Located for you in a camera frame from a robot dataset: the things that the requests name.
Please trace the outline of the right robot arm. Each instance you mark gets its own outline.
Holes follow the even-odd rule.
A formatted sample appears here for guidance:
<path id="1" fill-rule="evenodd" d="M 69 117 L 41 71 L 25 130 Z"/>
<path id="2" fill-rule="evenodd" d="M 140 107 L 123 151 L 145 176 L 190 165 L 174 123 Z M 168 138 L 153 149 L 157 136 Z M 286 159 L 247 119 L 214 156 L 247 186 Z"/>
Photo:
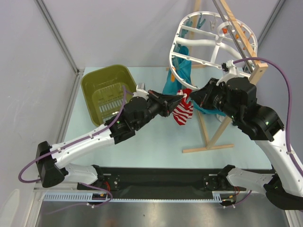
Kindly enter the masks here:
<path id="1" fill-rule="evenodd" d="M 263 150 L 275 170 L 272 175 L 258 174 L 227 165 L 219 173 L 219 186 L 224 190 L 243 187 L 265 195 L 282 210 L 302 210 L 303 177 L 287 151 L 284 125 L 278 114 L 257 103 L 257 88 L 246 77 L 217 81 L 211 78 L 202 89 L 191 92 L 191 100 L 230 117 Z"/>

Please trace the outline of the teal blue sock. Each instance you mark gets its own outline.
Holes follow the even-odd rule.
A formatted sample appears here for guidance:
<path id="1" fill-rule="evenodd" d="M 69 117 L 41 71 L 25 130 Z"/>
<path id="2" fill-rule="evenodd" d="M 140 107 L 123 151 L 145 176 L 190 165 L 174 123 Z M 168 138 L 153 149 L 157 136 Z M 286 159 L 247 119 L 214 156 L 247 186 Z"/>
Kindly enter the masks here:
<path id="1" fill-rule="evenodd" d="M 186 46 L 179 46 L 177 48 L 178 52 L 183 55 L 188 55 L 189 50 Z M 185 60 L 182 58 L 177 57 L 178 64 L 177 64 L 177 69 L 176 72 L 179 75 L 181 79 L 184 79 L 188 84 L 191 83 L 191 67 L 192 67 L 192 62 L 189 60 Z M 169 70 L 168 75 L 167 75 L 167 81 L 165 83 L 165 86 L 163 88 L 162 93 L 166 95 L 175 95 L 179 90 L 183 88 L 183 85 L 177 80 L 177 79 L 172 79 L 172 76 L 174 75 L 171 73 L 171 70 Z M 199 110 L 203 114 L 218 114 L 223 117 L 226 115 L 219 111 L 219 110 L 207 110 L 199 107 L 195 102 L 193 102 L 194 108 Z"/>

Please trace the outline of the white plastic clip hanger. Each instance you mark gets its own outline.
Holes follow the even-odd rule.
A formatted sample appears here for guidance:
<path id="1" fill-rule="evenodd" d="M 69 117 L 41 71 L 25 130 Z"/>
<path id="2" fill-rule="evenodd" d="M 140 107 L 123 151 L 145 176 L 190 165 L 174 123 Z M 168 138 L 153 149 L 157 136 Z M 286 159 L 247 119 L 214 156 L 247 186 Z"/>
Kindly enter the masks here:
<path id="1" fill-rule="evenodd" d="M 230 19 L 218 13 L 210 11 L 196 11 L 186 15 L 178 25 L 169 51 L 169 70 L 183 87 L 198 90 L 199 87 L 188 84 L 181 79 L 176 72 L 177 57 L 192 62 L 192 68 L 211 67 L 221 70 L 221 64 L 217 61 L 220 53 L 228 55 L 228 59 L 237 60 L 247 57 L 247 46 L 258 52 L 258 41 L 254 32 L 242 21 L 236 21 L 247 38 L 244 43 L 237 34 Z M 186 46 L 188 55 L 180 54 L 179 46 Z"/>

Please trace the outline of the red white striped sock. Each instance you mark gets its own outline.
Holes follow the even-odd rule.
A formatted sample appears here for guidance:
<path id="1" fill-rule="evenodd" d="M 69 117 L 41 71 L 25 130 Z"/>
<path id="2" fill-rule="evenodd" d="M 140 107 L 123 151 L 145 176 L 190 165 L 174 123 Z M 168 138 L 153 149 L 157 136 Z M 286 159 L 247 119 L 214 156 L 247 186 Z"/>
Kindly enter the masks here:
<path id="1" fill-rule="evenodd" d="M 173 118 L 178 125 L 183 126 L 189 119 L 192 119 L 193 110 L 194 106 L 191 103 L 180 103 L 172 112 Z"/>
<path id="2" fill-rule="evenodd" d="M 183 104 L 187 104 L 187 105 L 192 104 L 192 100 L 190 98 L 191 92 L 192 92 L 192 90 L 189 88 L 181 89 L 177 92 L 177 95 L 183 96 L 182 101 L 181 101 Z"/>

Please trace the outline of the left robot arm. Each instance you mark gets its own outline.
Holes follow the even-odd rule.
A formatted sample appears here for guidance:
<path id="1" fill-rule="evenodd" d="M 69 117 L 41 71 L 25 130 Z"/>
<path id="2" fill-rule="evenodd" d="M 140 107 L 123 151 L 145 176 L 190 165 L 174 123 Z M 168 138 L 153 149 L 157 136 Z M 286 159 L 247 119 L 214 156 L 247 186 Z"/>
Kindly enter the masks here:
<path id="1" fill-rule="evenodd" d="M 168 117 L 183 98 L 183 95 L 149 90 L 143 96 L 132 97 L 116 116 L 77 139 L 53 145 L 47 141 L 39 143 L 36 166 L 42 186 L 50 188 L 66 181 L 100 189 L 104 177 L 99 166 L 80 166 L 72 162 L 95 148 L 113 146 L 133 137 L 157 115 Z"/>

